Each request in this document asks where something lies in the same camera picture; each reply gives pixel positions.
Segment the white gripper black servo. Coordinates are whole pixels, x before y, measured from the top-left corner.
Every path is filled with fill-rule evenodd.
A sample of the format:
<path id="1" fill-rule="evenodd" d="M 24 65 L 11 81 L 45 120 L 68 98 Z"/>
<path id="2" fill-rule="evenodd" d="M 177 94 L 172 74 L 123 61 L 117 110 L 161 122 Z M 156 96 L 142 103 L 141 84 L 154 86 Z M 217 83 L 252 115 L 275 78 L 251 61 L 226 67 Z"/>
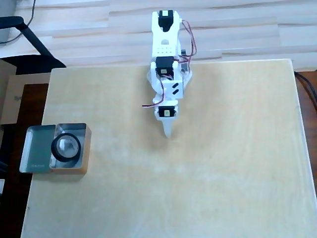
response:
<path id="1" fill-rule="evenodd" d="M 170 138 L 173 123 L 178 117 L 178 100 L 164 98 L 162 103 L 154 107 L 154 115 L 157 120 L 161 120 L 165 136 Z"/>

